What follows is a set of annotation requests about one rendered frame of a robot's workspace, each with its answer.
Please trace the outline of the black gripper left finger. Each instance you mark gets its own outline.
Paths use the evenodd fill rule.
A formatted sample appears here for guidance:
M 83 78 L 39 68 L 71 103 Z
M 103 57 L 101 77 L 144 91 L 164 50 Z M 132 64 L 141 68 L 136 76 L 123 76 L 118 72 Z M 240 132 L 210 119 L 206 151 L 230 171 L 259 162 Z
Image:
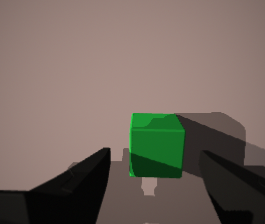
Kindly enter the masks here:
M 110 164 L 104 147 L 32 192 L 0 190 L 0 224 L 96 224 Z

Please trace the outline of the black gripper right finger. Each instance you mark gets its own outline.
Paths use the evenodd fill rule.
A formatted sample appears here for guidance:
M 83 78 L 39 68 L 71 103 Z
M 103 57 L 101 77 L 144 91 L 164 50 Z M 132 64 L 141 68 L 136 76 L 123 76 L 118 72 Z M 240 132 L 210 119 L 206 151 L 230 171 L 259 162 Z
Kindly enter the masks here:
M 199 168 L 221 224 L 265 224 L 265 178 L 208 150 Z

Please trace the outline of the green cube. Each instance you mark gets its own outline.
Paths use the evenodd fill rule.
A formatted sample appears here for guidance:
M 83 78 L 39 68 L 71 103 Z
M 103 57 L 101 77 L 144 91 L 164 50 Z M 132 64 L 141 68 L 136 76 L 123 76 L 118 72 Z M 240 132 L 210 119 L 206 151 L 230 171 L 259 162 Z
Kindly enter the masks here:
M 176 114 L 133 113 L 129 175 L 181 178 L 186 130 Z

